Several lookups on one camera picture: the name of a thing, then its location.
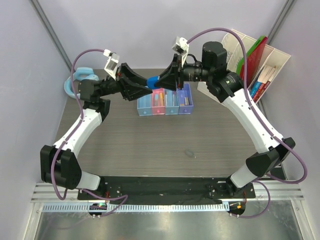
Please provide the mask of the magenta capped white pen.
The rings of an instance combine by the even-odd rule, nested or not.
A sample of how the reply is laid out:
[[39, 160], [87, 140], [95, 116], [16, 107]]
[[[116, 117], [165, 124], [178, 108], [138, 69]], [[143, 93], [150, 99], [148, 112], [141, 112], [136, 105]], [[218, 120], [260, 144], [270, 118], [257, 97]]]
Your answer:
[[171, 97], [170, 97], [171, 106], [175, 107], [175, 91], [171, 91]]

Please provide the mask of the brown capped white pen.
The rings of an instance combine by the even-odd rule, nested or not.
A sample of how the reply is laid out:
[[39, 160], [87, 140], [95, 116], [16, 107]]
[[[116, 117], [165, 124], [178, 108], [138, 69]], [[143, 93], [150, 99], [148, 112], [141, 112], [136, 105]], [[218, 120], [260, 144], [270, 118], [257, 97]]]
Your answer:
[[165, 106], [166, 108], [169, 106], [169, 94], [168, 94], [168, 91], [165, 91]]

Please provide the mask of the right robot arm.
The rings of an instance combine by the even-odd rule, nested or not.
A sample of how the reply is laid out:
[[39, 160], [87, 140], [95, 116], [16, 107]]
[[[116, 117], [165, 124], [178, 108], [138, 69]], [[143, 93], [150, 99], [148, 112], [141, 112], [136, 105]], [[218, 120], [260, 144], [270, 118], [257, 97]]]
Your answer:
[[117, 77], [124, 84], [122, 95], [125, 100], [132, 101], [155, 89], [176, 91], [185, 82], [205, 82], [209, 92], [235, 115], [256, 149], [256, 153], [226, 179], [226, 193], [236, 198], [250, 182], [282, 163], [296, 143], [291, 137], [284, 138], [273, 130], [265, 116], [256, 109], [241, 77], [227, 69], [227, 50], [220, 42], [204, 43], [201, 61], [194, 64], [185, 62], [187, 48], [188, 45], [175, 45], [176, 53], [171, 64], [159, 76], [149, 79], [138, 75], [126, 63], [121, 64]]

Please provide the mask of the blue capped white marker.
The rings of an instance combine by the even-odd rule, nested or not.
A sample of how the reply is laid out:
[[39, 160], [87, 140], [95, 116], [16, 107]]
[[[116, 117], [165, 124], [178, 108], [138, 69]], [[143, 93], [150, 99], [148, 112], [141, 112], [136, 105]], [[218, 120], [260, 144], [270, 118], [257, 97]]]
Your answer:
[[154, 107], [159, 106], [159, 95], [157, 93], [154, 95], [154, 98], [153, 98], [153, 106]]

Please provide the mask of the blue pencil sharpener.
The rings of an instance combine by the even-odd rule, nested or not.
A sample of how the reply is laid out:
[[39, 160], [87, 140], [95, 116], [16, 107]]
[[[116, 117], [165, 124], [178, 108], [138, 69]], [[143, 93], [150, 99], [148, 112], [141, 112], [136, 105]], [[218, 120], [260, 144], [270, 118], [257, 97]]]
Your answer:
[[159, 89], [160, 87], [156, 86], [156, 83], [159, 81], [159, 76], [152, 76], [146, 80], [146, 86], [151, 90]]

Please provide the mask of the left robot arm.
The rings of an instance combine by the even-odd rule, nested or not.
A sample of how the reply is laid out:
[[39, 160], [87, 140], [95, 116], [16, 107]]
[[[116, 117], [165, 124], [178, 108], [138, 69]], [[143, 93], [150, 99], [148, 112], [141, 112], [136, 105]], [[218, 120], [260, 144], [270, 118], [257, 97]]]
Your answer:
[[79, 93], [74, 95], [77, 101], [83, 100], [77, 120], [54, 145], [44, 145], [40, 150], [41, 179], [52, 184], [60, 200], [65, 200], [67, 195], [60, 194], [59, 187], [66, 192], [88, 191], [97, 200], [106, 195], [102, 177], [83, 171], [77, 159], [89, 136], [109, 114], [111, 101], [103, 96], [120, 93], [126, 100], [136, 100], [151, 94], [158, 81], [158, 77], [125, 74], [118, 74], [118, 78], [108, 76], [100, 80], [95, 74], [83, 76], [78, 84]]

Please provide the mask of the grey eraser sleeve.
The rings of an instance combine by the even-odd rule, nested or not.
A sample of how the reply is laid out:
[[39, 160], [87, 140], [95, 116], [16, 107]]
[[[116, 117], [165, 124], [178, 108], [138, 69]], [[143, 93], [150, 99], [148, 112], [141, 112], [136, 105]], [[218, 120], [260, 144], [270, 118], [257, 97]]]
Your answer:
[[194, 156], [194, 152], [193, 152], [192, 150], [189, 150], [189, 149], [186, 149], [186, 150], [184, 151], [184, 153], [185, 153], [187, 156], [190, 156], [190, 157]]

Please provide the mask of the beige worn eraser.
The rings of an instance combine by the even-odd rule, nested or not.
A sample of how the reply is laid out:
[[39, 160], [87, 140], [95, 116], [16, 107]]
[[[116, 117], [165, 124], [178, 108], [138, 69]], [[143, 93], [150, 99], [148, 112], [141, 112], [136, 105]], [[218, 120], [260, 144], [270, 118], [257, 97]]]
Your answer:
[[189, 106], [189, 105], [190, 105], [190, 102], [189, 102], [189, 98], [188, 98], [188, 97], [185, 97], [185, 98], [184, 98], [184, 104], [185, 104], [186, 106]]

